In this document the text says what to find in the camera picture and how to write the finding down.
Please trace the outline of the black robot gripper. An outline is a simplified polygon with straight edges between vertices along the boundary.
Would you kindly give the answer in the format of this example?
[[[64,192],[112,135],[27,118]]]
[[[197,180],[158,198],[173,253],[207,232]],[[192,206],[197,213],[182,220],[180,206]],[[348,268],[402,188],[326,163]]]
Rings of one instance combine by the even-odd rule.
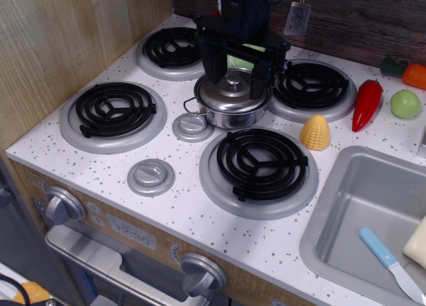
[[[196,41],[207,78],[218,82],[227,55],[254,64],[250,99],[259,99],[277,70],[283,70],[290,44],[270,28],[270,11],[285,0],[218,0],[218,12],[197,14]],[[244,44],[264,47],[264,52]]]

